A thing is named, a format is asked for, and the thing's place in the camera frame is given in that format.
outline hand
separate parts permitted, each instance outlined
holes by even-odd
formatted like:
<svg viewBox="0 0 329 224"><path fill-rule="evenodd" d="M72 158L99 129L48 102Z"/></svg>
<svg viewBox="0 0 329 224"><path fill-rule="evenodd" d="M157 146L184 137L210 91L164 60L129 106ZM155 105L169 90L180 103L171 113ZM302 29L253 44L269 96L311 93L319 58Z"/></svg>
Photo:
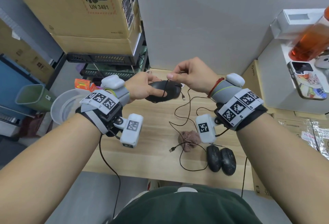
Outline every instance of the hand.
<svg viewBox="0 0 329 224"><path fill-rule="evenodd" d="M192 90L208 94L219 76L198 57L179 63L167 79L186 84Z"/></svg>
<svg viewBox="0 0 329 224"><path fill-rule="evenodd" d="M127 80L125 82L125 86L130 93L129 103L135 99L144 99L150 95L162 97L163 90L155 89L148 85L149 83L155 81L161 81L161 79L158 79L156 76L146 72L138 72L136 75Z"/></svg>

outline green shirt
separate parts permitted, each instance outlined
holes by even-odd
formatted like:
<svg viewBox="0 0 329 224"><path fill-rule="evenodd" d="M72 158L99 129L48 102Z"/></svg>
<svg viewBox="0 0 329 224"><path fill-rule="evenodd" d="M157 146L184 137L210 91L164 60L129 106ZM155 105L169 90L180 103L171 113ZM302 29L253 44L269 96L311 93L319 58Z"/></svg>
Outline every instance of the green shirt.
<svg viewBox="0 0 329 224"><path fill-rule="evenodd" d="M135 199L111 222L115 223L261 223L236 193L207 186L188 186L198 192L161 187Z"/></svg>

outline red string bracelet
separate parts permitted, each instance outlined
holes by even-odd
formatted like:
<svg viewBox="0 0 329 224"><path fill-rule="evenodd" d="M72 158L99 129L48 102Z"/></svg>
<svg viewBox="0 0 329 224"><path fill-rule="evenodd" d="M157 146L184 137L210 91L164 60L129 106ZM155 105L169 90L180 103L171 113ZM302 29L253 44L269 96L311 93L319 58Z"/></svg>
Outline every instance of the red string bracelet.
<svg viewBox="0 0 329 224"><path fill-rule="evenodd" d="M214 85L214 87L211 89L211 91L209 92L208 94L208 97L210 98L211 97L211 93L212 91L216 88L216 86L221 82L223 81L225 78L221 77L219 80L217 80L216 84Z"/></svg>

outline screw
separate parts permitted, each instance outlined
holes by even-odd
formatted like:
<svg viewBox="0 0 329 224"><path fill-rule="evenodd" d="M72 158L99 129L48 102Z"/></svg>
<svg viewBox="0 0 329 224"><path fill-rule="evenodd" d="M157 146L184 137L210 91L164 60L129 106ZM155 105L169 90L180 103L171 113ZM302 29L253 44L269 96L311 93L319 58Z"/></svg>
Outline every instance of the screw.
<svg viewBox="0 0 329 224"><path fill-rule="evenodd" d="M121 117L118 117L118 118L115 120L115 123L118 124L118 125L122 124L122 123L123 123L122 118L121 118Z"/></svg>

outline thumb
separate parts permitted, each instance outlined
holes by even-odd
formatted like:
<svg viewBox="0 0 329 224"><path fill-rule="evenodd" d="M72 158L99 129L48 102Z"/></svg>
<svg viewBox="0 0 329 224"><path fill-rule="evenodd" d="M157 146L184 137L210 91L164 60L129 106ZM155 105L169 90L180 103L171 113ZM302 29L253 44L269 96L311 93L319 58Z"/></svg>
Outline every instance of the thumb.
<svg viewBox="0 0 329 224"><path fill-rule="evenodd" d="M160 90L160 89L156 89L156 88L153 88L152 86L149 85L149 90L148 90L148 93L150 95L153 95L153 96L156 96L156 97L166 97L167 96L167 93L165 92L164 95L163 95L163 90Z"/></svg>
<svg viewBox="0 0 329 224"><path fill-rule="evenodd" d="M167 74L167 79L178 82L178 83L187 84L187 78L188 78L187 73L182 73L182 74L169 73L169 74Z"/></svg>

